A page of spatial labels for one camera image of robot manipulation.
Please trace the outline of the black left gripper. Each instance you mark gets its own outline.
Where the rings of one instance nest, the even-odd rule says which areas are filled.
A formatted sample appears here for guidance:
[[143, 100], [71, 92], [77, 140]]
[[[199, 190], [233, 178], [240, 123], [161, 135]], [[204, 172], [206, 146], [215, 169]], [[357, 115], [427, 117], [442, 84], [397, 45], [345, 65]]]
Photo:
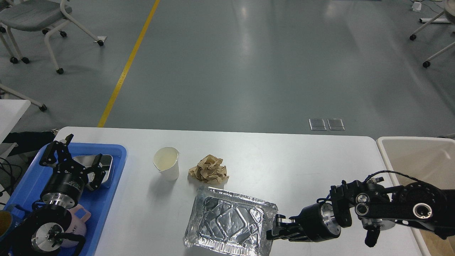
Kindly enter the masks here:
[[73, 137], [74, 135], [70, 134], [64, 140], [52, 141], [39, 159], [40, 166], [50, 167], [53, 171], [40, 194], [41, 201], [65, 209], [78, 205], [85, 186], [90, 191], [99, 189], [106, 176], [101, 163], [103, 154], [84, 156], [86, 164], [92, 160], [90, 166], [79, 170], [74, 168], [74, 161], [68, 148]]

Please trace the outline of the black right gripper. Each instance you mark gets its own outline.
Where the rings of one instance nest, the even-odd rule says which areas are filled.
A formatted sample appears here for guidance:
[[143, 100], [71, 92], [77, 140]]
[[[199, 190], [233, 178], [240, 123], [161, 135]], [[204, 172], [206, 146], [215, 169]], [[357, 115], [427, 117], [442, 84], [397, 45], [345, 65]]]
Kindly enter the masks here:
[[335, 219], [330, 203], [315, 203], [304, 207], [299, 215], [289, 219], [282, 214], [274, 217], [274, 228], [290, 228], [268, 230], [267, 240], [288, 240], [290, 242], [322, 242], [338, 238], [341, 226]]

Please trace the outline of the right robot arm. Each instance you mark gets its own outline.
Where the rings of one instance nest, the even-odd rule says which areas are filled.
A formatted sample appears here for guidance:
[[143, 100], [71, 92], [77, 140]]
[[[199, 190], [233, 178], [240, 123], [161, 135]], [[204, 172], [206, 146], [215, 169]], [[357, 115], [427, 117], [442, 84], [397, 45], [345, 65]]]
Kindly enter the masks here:
[[374, 247], [384, 230], [395, 225], [434, 233], [445, 240], [455, 233], [454, 190], [440, 189], [405, 175], [408, 185], [385, 187], [383, 177], [373, 173], [364, 181], [342, 181], [325, 198], [287, 218], [276, 214], [267, 240], [321, 242], [338, 238], [342, 228], [352, 225], [351, 209], [366, 230], [365, 244]]

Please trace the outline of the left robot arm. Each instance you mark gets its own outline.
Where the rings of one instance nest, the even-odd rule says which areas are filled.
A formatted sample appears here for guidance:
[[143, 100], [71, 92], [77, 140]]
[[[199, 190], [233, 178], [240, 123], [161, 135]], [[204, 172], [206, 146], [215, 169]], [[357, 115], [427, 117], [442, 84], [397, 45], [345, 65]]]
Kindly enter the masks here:
[[34, 209], [6, 237], [4, 245], [15, 256], [57, 256], [67, 240], [76, 243], [73, 255], [80, 255], [86, 237], [70, 227], [70, 209], [78, 206], [85, 188], [96, 191], [106, 172], [101, 166], [102, 154], [90, 166], [75, 161], [69, 151], [73, 134], [47, 145], [39, 165], [53, 172], [39, 198], [43, 205]]

